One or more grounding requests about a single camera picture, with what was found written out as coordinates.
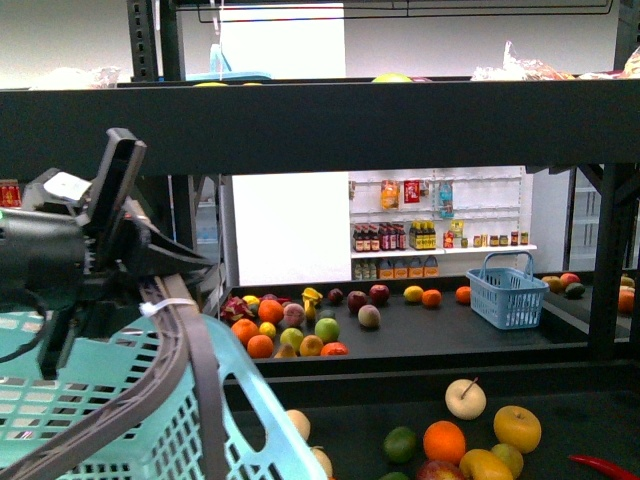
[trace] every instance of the orange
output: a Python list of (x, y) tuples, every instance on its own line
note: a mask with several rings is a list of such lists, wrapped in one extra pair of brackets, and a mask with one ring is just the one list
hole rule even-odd
[(284, 318), (284, 307), (277, 300), (263, 300), (258, 307), (258, 317), (263, 322), (277, 325)]
[(455, 423), (440, 420), (432, 423), (422, 439), (424, 453), (429, 460), (443, 460), (454, 465), (467, 451), (464, 433)]
[(231, 325), (231, 331), (236, 334), (240, 343), (245, 347), (251, 340), (251, 337), (258, 335), (258, 326), (247, 318), (241, 318), (236, 323)]
[(459, 287), (456, 290), (456, 301), (462, 305), (471, 305), (471, 287)]
[(632, 313), (634, 298), (634, 292), (629, 290), (620, 290), (620, 294), (618, 296), (618, 311), (620, 313)]
[(435, 308), (440, 305), (440, 302), (442, 302), (442, 293), (440, 293), (440, 290), (432, 288), (422, 294), (422, 304), (425, 307)]
[(269, 358), (273, 353), (273, 340), (267, 335), (255, 335), (247, 343), (247, 352), (251, 358)]

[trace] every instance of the avocado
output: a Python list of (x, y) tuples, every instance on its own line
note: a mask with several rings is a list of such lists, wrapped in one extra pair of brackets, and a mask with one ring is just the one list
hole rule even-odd
[(567, 288), (564, 289), (564, 296), (575, 300), (577, 298), (581, 298), (584, 294), (585, 288), (581, 283), (571, 283), (567, 285)]

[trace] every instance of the red apple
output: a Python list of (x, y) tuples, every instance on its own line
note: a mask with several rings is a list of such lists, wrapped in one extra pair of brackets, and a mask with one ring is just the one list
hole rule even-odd
[(465, 478), (462, 471), (453, 463), (427, 460), (416, 473), (416, 480), (465, 480)]
[(340, 305), (344, 299), (344, 294), (339, 288), (333, 288), (327, 294), (327, 298), (333, 305)]
[(387, 300), (389, 300), (391, 293), (389, 292), (389, 287), (387, 287), (386, 285), (376, 284), (372, 285), (369, 289), (369, 296), (371, 297), (371, 303), (373, 303), (376, 307), (381, 307), (382, 305), (387, 303)]
[(567, 288), (572, 283), (580, 283), (580, 277), (578, 277), (575, 273), (566, 272), (560, 275), (560, 281), (564, 288)]
[(367, 295), (360, 290), (354, 290), (347, 295), (347, 308), (351, 313), (358, 313), (358, 310), (367, 304)]

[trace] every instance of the black metal post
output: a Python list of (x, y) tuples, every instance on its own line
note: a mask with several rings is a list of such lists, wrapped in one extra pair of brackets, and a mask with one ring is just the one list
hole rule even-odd
[(153, 0), (127, 0), (134, 82), (157, 82), (158, 53), (153, 29)]
[(594, 359), (610, 359), (615, 353), (620, 276), (635, 201), (635, 197), (616, 201), (616, 191), (634, 173), (633, 164), (607, 164), (604, 168), (589, 322), (589, 350)]

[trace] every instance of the apple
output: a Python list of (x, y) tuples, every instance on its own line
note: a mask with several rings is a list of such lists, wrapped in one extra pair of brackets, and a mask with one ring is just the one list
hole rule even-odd
[(288, 327), (299, 327), (305, 318), (302, 305), (290, 303), (284, 307), (284, 323), (286, 323)]
[(365, 328), (378, 328), (380, 326), (380, 311), (373, 305), (364, 305), (358, 311), (358, 322)]
[(514, 480), (520, 476), (524, 468), (524, 457), (516, 447), (508, 443), (498, 443), (493, 446), (491, 453), (509, 467)]
[(489, 450), (474, 448), (460, 460), (460, 470), (468, 480), (513, 480), (511, 470)]
[(575, 273), (566, 272), (560, 275), (560, 281), (564, 288), (567, 288), (572, 283), (580, 283), (580, 277), (578, 277)]
[(351, 313), (358, 313), (367, 304), (367, 295), (360, 290), (354, 290), (347, 295), (347, 308)]
[(444, 394), (449, 411), (461, 420), (478, 418), (487, 406), (487, 397), (475, 380), (460, 379), (451, 382)]
[(344, 300), (344, 293), (339, 288), (333, 288), (327, 294), (327, 298), (333, 305), (340, 305)]
[(542, 438), (538, 417), (517, 405), (506, 405), (496, 412), (493, 431), (500, 443), (513, 445), (520, 453), (533, 452)]
[(376, 307), (381, 307), (389, 297), (391, 296), (391, 292), (389, 292), (389, 287), (386, 285), (372, 285), (369, 289), (369, 297), (371, 297), (371, 303), (373, 303)]
[(427, 460), (418, 472), (416, 480), (465, 480), (462, 470), (444, 460)]

